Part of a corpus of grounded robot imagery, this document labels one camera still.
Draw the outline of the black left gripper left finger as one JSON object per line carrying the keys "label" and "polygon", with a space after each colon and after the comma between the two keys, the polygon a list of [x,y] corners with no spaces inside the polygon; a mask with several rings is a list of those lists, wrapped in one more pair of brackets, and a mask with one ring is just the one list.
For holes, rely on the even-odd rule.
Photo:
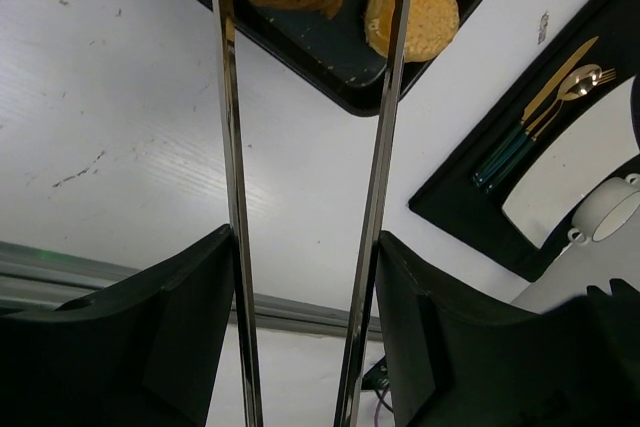
{"label": "black left gripper left finger", "polygon": [[231,230],[53,310],[1,310],[5,426],[202,426],[234,291]]}

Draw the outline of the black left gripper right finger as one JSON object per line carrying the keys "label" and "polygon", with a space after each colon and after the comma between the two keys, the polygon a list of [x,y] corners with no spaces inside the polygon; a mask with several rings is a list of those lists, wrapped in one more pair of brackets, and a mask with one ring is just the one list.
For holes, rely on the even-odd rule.
{"label": "black left gripper right finger", "polygon": [[635,426],[639,293],[621,279],[544,313],[379,239],[376,294],[399,426]]}

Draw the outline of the silver metal tongs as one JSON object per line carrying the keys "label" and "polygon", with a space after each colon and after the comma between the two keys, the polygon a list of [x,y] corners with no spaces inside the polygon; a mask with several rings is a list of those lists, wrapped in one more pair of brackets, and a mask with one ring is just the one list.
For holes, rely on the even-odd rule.
{"label": "silver metal tongs", "polygon": [[[389,180],[392,146],[404,69],[404,44],[410,0],[394,0],[390,44],[359,245],[349,322],[344,345],[334,425],[357,423],[364,358],[378,258],[378,243]],[[248,426],[264,423],[256,314],[249,242],[243,146],[237,86],[233,0],[212,0],[217,36],[218,74],[224,165],[233,238],[234,293],[239,334],[244,418]]]}

